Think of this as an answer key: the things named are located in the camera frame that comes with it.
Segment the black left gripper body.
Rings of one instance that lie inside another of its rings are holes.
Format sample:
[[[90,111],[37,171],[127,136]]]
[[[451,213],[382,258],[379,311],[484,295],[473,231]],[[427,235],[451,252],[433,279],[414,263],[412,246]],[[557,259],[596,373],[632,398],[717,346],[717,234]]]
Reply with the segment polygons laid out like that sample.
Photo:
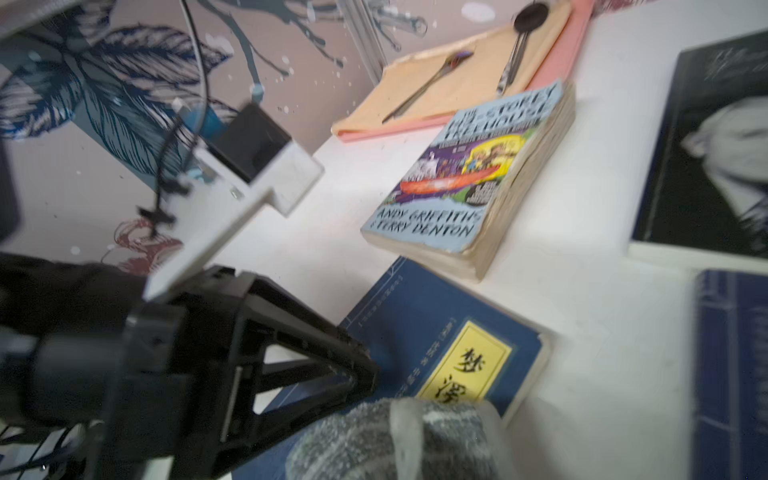
[[[170,479],[216,479],[257,457],[247,431],[227,431],[255,418],[252,398],[237,398],[255,371],[239,348],[256,278],[212,267],[131,311],[85,478],[140,479],[170,458]]]

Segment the grey striped cloth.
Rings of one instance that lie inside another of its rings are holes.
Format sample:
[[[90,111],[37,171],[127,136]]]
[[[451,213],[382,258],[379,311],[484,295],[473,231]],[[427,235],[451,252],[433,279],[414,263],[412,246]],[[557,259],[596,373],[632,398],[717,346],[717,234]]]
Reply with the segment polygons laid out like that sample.
[[[487,401],[363,403],[311,426],[288,479],[518,479],[502,419]]]

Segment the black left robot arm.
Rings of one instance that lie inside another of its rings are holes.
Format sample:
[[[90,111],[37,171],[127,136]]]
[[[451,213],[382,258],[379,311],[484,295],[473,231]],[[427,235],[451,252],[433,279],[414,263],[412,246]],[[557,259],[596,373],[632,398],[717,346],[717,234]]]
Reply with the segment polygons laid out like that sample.
[[[211,258],[263,206],[289,214],[321,165],[291,138],[200,148],[215,181],[171,203],[183,249],[149,277],[1,258],[3,445],[52,449],[2,469],[50,479],[215,479],[370,396],[361,343],[270,279]]]

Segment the blue book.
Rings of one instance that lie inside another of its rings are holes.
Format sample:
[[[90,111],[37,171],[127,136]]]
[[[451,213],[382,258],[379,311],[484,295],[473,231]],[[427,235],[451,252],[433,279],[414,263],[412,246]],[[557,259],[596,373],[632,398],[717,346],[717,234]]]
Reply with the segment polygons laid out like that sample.
[[[693,479],[767,477],[767,278],[698,275]]]
[[[548,335],[407,259],[398,259],[342,321],[380,369],[363,403],[416,398],[489,402],[506,430],[551,353]]]

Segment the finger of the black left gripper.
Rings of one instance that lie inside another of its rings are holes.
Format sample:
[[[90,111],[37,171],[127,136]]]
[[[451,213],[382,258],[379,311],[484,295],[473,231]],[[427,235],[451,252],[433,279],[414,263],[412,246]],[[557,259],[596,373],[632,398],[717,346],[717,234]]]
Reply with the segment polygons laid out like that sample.
[[[317,396],[369,396],[379,369],[365,347],[268,278],[241,273],[233,326],[233,391],[256,396],[324,382]]]
[[[309,426],[371,394],[370,374],[336,372],[283,388],[260,413],[247,401],[230,415],[215,477],[285,479],[288,454]]]

